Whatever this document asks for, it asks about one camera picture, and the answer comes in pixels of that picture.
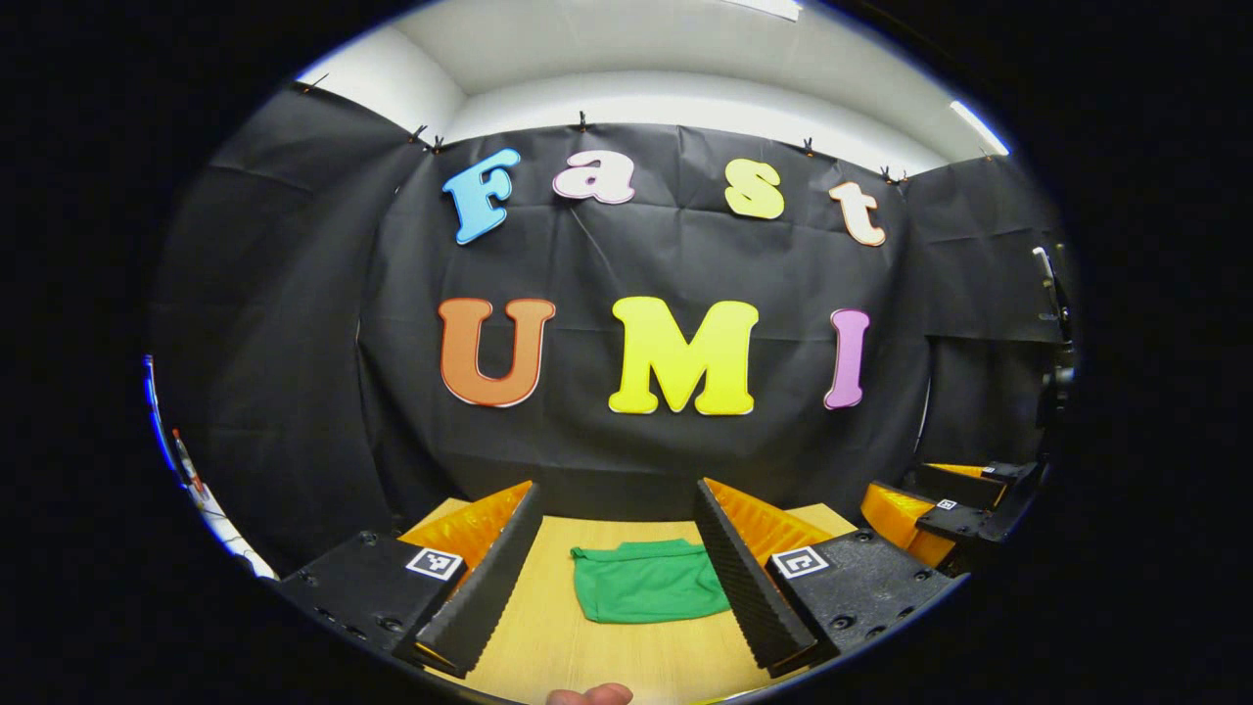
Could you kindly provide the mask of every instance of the finger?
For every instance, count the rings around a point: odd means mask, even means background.
[[[544,705],[590,705],[591,701],[588,700],[585,695],[575,692],[573,690],[554,690],[549,694],[548,700]]]
[[[590,705],[626,705],[635,697],[635,694],[620,682],[600,684],[585,695]]]

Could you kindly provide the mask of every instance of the letter f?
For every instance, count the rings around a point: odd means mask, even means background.
[[[444,192],[452,194],[457,218],[461,219],[457,244],[465,244],[505,222],[505,209],[492,207],[489,195],[495,195],[497,200],[509,198],[514,184],[509,180],[509,173],[501,167],[512,167],[521,160],[523,157],[515,149],[505,148],[444,184]]]

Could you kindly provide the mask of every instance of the ceiling light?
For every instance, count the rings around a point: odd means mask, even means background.
[[[752,8],[793,23],[801,16],[801,4],[793,0],[723,0],[723,3]]]
[[[1000,139],[996,139],[996,135],[992,134],[992,130],[987,129],[987,125],[984,124],[984,120],[976,118],[975,113],[970,111],[970,108],[962,105],[960,100],[954,100],[952,103],[949,103],[949,106],[952,108],[959,115],[961,115],[964,120],[970,123],[970,126],[975,128],[975,131],[977,131],[984,138],[985,142],[991,144],[992,149],[995,149],[997,154],[1002,157],[1009,155],[1010,150],[1005,147],[1005,144],[1001,143]]]

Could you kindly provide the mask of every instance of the screw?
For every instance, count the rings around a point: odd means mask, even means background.
[[[405,625],[400,624],[400,620],[395,617],[378,617],[378,626],[396,634],[400,634],[405,629]]]

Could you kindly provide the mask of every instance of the letter m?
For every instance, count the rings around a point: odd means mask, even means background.
[[[682,412],[704,377],[697,412],[733,417],[753,411],[748,394],[748,333],[757,308],[743,301],[718,301],[705,313],[689,343],[669,306],[660,298],[632,296],[614,303],[614,317],[625,327],[623,379],[609,397],[620,414],[652,414],[657,396],[648,391],[649,373],[674,413]]]

